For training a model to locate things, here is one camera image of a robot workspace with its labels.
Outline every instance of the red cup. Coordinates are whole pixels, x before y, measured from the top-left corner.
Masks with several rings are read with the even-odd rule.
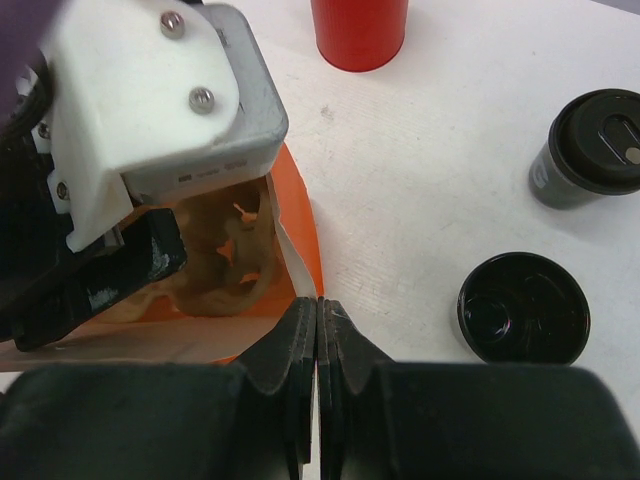
[[[311,0],[316,43],[331,65],[366,72],[396,56],[409,0]]]

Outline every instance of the cup lid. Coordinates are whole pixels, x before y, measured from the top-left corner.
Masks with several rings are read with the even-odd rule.
[[[532,253],[499,255],[478,266],[458,296],[458,322],[486,362],[573,363],[591,319],[578,283]]]
[[[567,108],[559,116],[556,147],[572,173],[592,184],[581,186],[607,195],[638,190],[640,95],[600,90],[583,95]]]

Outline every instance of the table surface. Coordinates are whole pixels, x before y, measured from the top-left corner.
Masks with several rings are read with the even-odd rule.
[[[288,110],[327,294],[362,333],[395,359],[476,362],[454,335],[462,282],[496,254],[539,253],[583,287],[593,324],[576,364],[640,437],[640,194],[559,212],[526,183],[568,101],[640,91],[640,16],[585,0],[411,0],[399,55],[352,74],[318,54],[308,2],[229,3]]]

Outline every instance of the metal screw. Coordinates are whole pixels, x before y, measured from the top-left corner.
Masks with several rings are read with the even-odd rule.
[[[66,183],[60,182],[56,188],[56,193],[60,200],[69,200],[69,188]]]
[[[160,16],[160,30],[171,40],[178,40],[184,36],[184,19],[178,12],[164,12]]]
[[[191,106],[191,110],[199,115],[211,113],[214,104],[215,98],[208,88],[197,87],[189,93],[189,106]]]
[[[51,138],[51,131],[49,130],[49,125],[47,125],[46,123],[41,123],[40,125],[38,125],[38,135],[40,135],[40,138],[49,140]]]

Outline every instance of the black cup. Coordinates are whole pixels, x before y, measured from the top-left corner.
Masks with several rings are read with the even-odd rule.
[[[598,90],[569,103],[531,166],[529,186],[559,209],[640,190],[640,95]]]
[[[560,265],[532,253],[505,253],[467,277],[458,323],[485,362],[573,363],[589,337],[589,306]]]

